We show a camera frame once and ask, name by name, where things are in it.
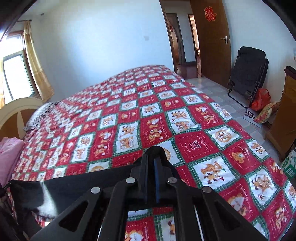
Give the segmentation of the black pants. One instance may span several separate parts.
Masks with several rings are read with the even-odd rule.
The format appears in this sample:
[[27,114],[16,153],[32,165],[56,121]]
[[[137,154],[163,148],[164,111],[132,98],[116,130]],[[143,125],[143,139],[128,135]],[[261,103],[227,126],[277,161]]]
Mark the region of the black pants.
[[17,221],[19,224],[26,222],[32,212],[41,217],[55,218],[93,187],[101,188],[103,195],[110,198],[114,186],[128,178],[132,168],[139,165],[136,161],[127,166],[46,181],[11,180],[9,187]]

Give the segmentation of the green white cardboard box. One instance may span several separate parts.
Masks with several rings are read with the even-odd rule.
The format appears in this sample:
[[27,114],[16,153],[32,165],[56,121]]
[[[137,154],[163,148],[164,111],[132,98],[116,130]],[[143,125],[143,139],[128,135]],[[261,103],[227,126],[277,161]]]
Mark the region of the green white cardboard box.
[[285,160],[282,162],[281,168],[289,179],[295,178],[296,167],[295,167],[296,151],[293,148],[287,155]]

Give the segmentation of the wooden cabinet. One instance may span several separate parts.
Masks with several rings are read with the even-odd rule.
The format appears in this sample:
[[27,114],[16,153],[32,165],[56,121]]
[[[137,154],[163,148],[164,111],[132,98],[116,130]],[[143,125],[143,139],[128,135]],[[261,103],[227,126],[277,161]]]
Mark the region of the wooden cabinet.
[[295,141],[295,68],[287,66],[285,85],[277,110],[275,120],[265,138],[268,139],[280,154],[280,159],[286,157]]

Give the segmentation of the pink folded blanket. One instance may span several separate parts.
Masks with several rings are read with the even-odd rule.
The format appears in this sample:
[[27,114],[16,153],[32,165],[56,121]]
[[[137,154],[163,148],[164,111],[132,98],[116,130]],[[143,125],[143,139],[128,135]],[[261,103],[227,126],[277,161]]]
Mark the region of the pink folded blanket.
[[1,185],[4,187],[11,179],[12,172],[16,166],[24,141],[16,137],[3,137],[1,140],[0,172]]

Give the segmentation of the floral cushion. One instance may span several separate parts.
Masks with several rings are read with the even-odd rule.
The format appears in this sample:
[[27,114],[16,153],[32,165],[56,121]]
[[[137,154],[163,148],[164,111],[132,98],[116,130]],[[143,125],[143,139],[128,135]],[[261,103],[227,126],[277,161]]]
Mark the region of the floral cushion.
[[271,102],[266,105],[260,114],[254,119],[255,123],[261,124],[268,121],[268,119],[278,110],[280,106],[279,102]]

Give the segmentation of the striped grey pillow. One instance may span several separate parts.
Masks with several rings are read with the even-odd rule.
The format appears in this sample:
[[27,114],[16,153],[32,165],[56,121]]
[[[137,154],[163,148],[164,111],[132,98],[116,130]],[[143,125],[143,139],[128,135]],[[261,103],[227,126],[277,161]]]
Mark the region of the striped grey pillow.
[[52,101],[43,104],[33,113],[23,130],[28,132],[39,128],[44,118],[53,110],[55,106],[58,105],[58,103],[58,101]]

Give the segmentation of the red plastic bag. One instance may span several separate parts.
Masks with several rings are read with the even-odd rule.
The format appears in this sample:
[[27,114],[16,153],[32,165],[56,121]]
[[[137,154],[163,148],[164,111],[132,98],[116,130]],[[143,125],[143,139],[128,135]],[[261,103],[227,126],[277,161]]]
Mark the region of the red plastic bag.
[[254,101],[251,104],[251,109],[254,111],[262,110],[271,101],[269,91],[265,88],[259,88]]

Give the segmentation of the yellow curtain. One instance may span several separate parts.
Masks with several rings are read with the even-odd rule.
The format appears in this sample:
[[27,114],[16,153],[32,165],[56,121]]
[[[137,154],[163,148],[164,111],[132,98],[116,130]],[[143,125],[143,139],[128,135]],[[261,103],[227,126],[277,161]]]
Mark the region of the yellow curtain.
[[25,23],[23,24],[23,37],[25,41],[25,50],[27,53],[29,67],[33,76],[34,83],[37,87],[42,101],[47,102],[54,95],[54,90],[52,85],[49,83],[49,80],[36,53],[30,21],[25,21]]

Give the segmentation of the cream wooden headboard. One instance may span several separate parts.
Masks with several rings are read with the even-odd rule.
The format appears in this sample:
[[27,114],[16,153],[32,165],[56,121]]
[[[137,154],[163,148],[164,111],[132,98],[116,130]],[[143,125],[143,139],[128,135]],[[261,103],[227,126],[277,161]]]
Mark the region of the cream wooden headboard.
[[43,105],[38,98],[19,98],[1,108],[1,140],[3,137],[23,139],[24,130],[33,113]]

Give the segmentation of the window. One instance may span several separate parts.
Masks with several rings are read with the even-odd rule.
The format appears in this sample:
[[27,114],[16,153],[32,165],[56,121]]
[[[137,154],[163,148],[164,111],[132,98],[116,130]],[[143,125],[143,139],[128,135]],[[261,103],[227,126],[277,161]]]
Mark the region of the window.
[[5,104],[23,97],[39,97],[25,50],[23,31],[12,32],[1,42],[1,78]]

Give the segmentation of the brown wooden door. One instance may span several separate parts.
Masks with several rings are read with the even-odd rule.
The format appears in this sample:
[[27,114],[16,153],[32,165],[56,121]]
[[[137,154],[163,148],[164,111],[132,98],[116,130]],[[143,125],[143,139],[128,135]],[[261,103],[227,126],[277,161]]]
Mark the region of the brown wooden door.
[[[197,27],[202,75],[226,87],[231,72],[231,47],[224,5],[220,0],[194,0],[190,5]],[[214,22],[205,19],[204,8],[208,6],[217,13]],[[228,45],[220,40],[225,36]]]

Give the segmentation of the red door decoration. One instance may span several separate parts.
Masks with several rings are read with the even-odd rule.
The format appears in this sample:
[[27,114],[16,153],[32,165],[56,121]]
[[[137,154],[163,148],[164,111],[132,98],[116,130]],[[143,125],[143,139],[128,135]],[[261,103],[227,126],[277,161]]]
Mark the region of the red door decoration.
[[204,8],[205,19],[208,22],[214,22],[216,20],[217,13],[214,12],[211,6]]

